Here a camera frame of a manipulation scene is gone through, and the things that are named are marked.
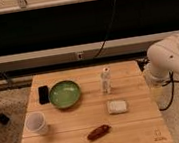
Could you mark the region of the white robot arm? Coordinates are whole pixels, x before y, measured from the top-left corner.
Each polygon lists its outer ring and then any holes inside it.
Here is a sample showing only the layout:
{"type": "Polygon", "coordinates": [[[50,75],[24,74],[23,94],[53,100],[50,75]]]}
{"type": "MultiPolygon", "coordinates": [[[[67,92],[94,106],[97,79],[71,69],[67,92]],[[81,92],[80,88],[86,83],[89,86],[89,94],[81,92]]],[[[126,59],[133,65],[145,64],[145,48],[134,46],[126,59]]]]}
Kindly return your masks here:
{"type": "Polygon", "coordinates": [[[150,88],[151,97],[158,101],[163,92],[162,84],[169,73],[179,75],[179,33],[152,44],[147,50],[149,62],[143,69],[143,76],[150,88]]]}

